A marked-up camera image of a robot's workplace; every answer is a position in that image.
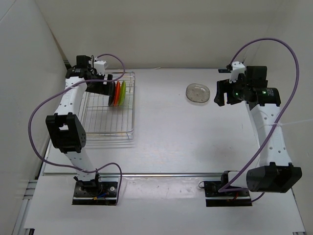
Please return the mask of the black plastic plate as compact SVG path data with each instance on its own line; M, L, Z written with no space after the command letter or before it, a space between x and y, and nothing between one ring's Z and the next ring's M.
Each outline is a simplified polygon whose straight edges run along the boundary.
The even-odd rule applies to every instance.
M116 90L116 83L112 82L110 84L110 89L109 89L109 100L108 100L108 106L113 106L114 99L115 99L115 90Z

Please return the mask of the orange plastic plate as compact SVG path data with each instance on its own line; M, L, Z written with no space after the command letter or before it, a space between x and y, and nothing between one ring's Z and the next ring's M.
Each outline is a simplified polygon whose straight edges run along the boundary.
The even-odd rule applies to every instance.
M114 101L113 101L114 106L118 105L120 91L121 91L121 84L119 81L117 81L117 83L115 85L115 94L114 94Z

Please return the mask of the clear textured glass plate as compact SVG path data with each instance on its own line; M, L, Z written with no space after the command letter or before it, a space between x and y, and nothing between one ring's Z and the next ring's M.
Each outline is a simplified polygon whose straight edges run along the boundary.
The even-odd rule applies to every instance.
M191 91L191 92L186 92L186 98L188 101L196 104L205 104L210 100L210 92L206 91Z

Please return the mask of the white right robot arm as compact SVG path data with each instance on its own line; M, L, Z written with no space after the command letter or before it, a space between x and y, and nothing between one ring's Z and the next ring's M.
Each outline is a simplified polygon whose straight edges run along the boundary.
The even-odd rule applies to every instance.
M266 66L246 67L235 61L227 69L230 78L217 82L214 101L219 106L246 104L259 149L235 176L220 182L218 192L286 193L302 177L302 170L292 164L279 125L283 114L279 91L268 87Z

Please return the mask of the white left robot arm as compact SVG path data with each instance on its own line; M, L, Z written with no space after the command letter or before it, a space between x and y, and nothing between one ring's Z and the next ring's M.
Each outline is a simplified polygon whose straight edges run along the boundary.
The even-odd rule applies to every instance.
M66 73L69 91L63 94L55 113L45 119L53 146L78 168L74 178L77 186L92 196L99 195L103 187L84 149L87 136L78 114L84 92L113 95L113 85L104 82L106 67L105 61L78 55L76 65Z

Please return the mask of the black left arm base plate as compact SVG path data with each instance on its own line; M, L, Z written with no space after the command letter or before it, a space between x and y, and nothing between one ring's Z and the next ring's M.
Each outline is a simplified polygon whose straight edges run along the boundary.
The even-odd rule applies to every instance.
M72 205L116 206L119 195L118 179L99 178L98 182L75 183Z

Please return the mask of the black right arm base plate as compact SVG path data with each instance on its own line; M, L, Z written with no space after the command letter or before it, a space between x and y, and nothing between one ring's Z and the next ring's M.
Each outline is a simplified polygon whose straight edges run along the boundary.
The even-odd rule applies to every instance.
M252 199L249 191L218 192L221 181L201 181L199 189L204 190L206 207L250 207Z

